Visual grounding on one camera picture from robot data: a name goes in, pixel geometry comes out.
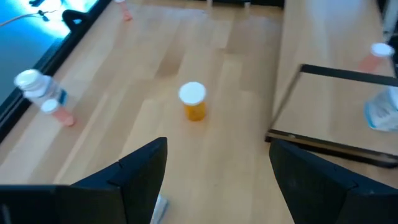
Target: white bottle cap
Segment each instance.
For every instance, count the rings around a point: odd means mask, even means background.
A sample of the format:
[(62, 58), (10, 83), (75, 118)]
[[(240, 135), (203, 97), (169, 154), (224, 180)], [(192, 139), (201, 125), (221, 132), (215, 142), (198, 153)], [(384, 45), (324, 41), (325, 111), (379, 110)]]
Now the white bottle cap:
[(40, 107), (40, 109), (46, 113), (46, 114), (52, 114), (58, 110), (60, 107), (60, 104), (57, 100), (51, 99), (51, 100), (46, 100), (43, 105)]
[(17, 75), (14, 79), (14, 84), (18, 86), (21, 90), (30, 90), (36, 86), (41, 85), (38, 82), (42, 73), (36, 69), (28, 69)]
[(390, 57), (395, 53), (395, 50), (385, 43), (372, 44), (371, 52), (376, 57)]
[(205, 99), (206, 88), (201, 83), (188, 82), (181, 86), (178, 96), (185, 105), (195, 106)]

